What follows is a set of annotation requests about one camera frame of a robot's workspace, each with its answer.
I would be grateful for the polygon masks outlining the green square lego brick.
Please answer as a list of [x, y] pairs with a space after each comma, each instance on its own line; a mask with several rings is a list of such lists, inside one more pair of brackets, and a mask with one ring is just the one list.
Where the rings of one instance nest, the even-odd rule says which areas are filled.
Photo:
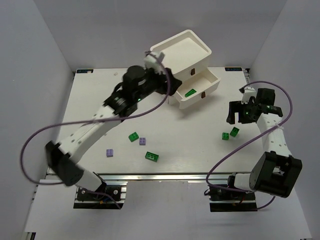
[[138, 135], [137, 132], [133, 132], [131, 133], [129, 136], [128, 136], [128, 139], [131, 141], [131, 142], [134, 142], [136, 140], [138, 140], [140, 137]]

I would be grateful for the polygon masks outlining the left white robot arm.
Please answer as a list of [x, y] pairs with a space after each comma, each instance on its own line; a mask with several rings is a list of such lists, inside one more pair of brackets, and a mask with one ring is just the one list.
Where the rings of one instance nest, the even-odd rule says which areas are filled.
[[78, 164], [82, 156], [104, 134], [132, 115], [139, 101], [154, 92], [172, 96], [181, 85], [182, 81], [176, 79], [169, 68], [166, 73], [157, 73], [153, 68], [129, 67], [90, 123], [81, 125], [58, 143], [50, 141], [45, 145], [49, 168], [67, 187], [77, 186], [104, 193], [107, 185], [103, 179]]

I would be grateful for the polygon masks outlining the white three-drawer cabinet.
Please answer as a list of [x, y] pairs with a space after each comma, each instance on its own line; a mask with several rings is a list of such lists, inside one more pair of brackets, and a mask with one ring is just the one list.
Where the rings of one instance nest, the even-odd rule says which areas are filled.
[[[150, 50], [163, 52], [162, 64], [182, 82], [208, 68], [212, 54], [212, 50], [189, 29], [151, 46]], [[192, 69], [195, 69], [194, 75], [191, 75]]]

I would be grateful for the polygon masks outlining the green lego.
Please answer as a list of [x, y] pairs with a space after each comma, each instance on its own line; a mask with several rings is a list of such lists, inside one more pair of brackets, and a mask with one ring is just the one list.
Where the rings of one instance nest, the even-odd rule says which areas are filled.
[[191, 89], [189, 90], [185, 95], [184, 97], [187, 98], [187, 97], [190, 97], [191, 95], [195, 94], [197, 91], [195, 89]]

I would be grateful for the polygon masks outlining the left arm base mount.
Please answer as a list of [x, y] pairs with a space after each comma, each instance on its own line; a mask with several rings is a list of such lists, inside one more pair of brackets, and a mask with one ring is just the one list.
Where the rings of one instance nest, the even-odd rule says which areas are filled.
[[107, 181], [104, 195], [76, 188], [73, 208], [83, 210], [120, 210], [126, 199], [127, 181]]

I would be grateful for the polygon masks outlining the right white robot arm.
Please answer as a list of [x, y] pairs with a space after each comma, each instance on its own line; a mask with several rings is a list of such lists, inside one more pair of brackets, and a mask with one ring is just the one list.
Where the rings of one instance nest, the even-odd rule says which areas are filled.
[[256, 123], [261, 133], [263, 154], [250, 173], [234, 173], [233, 185], [243, 191], [256, 191], [287, 198], [302, 170], [302, 161], [294, 158], [288, 149], [284, 131], [282, 109], [275, 106], [273, 89], [252, 87], [240, 89], [239, 101], [229, 103], [227, 123], [233, 125]]

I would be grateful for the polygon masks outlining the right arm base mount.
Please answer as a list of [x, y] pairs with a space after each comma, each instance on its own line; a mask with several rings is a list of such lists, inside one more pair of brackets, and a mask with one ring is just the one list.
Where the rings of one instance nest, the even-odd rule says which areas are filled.
[[[232, 174], [212, 174], [208, 181], [212, 185], [223, 188], [234, 188], [235, 177]], [[208, 185], [204, 196], [209, 197], [209, 207], [212, 213], [257, 212], [256, 195], [253, 192], [244, 193], [225, 190]]]

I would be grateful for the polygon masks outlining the white drawer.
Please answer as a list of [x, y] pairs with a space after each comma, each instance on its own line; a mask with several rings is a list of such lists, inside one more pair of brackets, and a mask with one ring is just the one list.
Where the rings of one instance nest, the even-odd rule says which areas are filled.
[[[196, 73], [188, 80], [184, 81], [173, 95], [179, 103], [179, 109], [186, 109], [191, 105], [203, 100], [201, 94], [205, 92], [206, 96], [217, 90], [221, 79], [217, 77], [209, 68]], [[196, 93], [185, 97], [185, 94], [191, 89], [195, 89]]]

